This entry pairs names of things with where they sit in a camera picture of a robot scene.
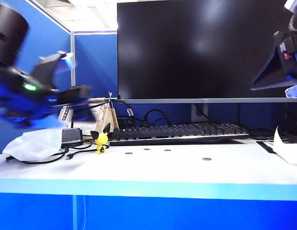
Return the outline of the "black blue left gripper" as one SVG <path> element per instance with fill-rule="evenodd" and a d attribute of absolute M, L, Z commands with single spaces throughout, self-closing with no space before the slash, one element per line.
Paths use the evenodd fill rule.
<path fill-rule="evenodd" d="M 77 85 L 69 87 L 63 91 L 48 90 L 47 102 L 50 109 L 50 114 L 46 117 L 47 125 L 60 125 L 56 108 L 63 107 L 69 104 L 80 103 L 86 101 L 90 97 L 91 88 L 88 85 Z M 81 104 L 71 107 L 73 122 L 95 122 L 96 119 L 88 104 Z"/>

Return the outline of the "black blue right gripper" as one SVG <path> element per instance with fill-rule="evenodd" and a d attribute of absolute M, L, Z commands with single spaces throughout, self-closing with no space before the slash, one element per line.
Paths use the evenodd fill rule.
<path fill-rule="evenodd" d="M 297 98 L 297 34 L 275 32 L 272 53 L 251 83 L 251 90 L 290 87 L 287 98 Z"/>

